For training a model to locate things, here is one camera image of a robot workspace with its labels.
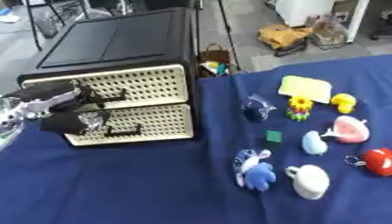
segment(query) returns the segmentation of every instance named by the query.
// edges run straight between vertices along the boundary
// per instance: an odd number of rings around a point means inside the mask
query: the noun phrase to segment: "drawer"
[[[83,146],[193,137],[191,109],[187,104],[120,108],[108,112],[110,118],[105,126],[84,136],[65,135],[68,141],[72,145]]]
[[[25,80],[22,86],[27,88],[39,83],[66,80],[80,81],[104,98],[125,93],[124,100],[105,102],[105,109],[181,103],[187,102],[189,95],[186,71],[178,64]]]

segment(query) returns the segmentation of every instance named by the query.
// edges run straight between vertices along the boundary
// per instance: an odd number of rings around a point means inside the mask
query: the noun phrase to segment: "stitch plush toy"
[[[268,158],[271,152],[263,150],[257,154],[254,150],[240,150],[233,162],[235,180],[240,187],[261,192],[270,188],[269,182],[275,182],[277,176],[272,171],[272,165],[260,163],[260,159]]]

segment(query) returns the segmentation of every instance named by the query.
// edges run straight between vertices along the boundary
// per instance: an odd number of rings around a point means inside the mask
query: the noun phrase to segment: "gray floor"
[[[217,1],[204,2],[205,9],[201,14],[200,27],[203,48],[213,42],[229,48]],[[330,51],[323,51],[311,45],[305,52],[283,58],[274,57],[272,51],[256,39],[258,28],[282,23],[280,17],[263,4],[263,0],[223,0],[223,2],[232,26],[235,48],[241,66],[246,71],[263,71],[287,64],[392,53],[392,36],[376,42],[368,39],[379,11],[388,7],[392,9],[390,1],[371,1],[358,38],[353,44]],[[37,52],[25,8],[15,8],[14,13],[21,16],[20,22],[0,24],[0,94],[8,93],[18,87],[16,77],[29,58]]]

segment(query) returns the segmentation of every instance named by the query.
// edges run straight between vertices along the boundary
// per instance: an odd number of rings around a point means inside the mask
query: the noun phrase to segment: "blue tablecloth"
[[[392,178],[343,162],[345,155],[392,147],[392,56],[345,59],[199,81],[203,136],[197,141],[113,145],[75,150],[60,136],[29,125],[0,153],[2,224],[380,224],[392,214]],[[317,104],[306,122],[285,118],[287,98],[277,94],[283,76],[329,81],[333,93],[358,97],[353,116],[367,119],[371,138],[362,144],[328,142],[323,157],[300,148],[309,130],[323,132],[339,115]],[[242,100],[254,92],[278,107],[268,121],[250,123]],[[283,147],[269,162],[277,182],[267,192],[235,185],[231,162],[239,149],[263,147],[265,130],[283,132]],[[321,200],[298,197],[284,175],[288,165],[319,165],[331,178]]]

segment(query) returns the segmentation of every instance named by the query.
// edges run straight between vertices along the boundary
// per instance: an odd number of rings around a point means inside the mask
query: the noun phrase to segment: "white mug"
[[[329,187],[328,174],[316,165],[289,166],[286,174],[294,180],[294,189],[299,196],[307,200],[321,199]]]

